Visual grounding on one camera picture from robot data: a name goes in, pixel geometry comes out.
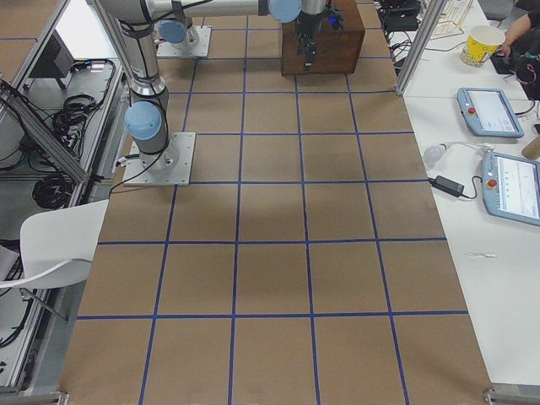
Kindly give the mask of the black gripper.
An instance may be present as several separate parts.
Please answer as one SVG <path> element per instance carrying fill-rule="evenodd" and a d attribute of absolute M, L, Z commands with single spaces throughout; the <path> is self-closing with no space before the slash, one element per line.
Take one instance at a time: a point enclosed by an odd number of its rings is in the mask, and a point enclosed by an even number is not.
<path fill-rule="evenodd" d="M 295 21 L 297 53 L 305 56 L 305 68 L 310 68 L 316 60 L 315 36 L 320 29 L 321 16 L 299 16 Z"/>

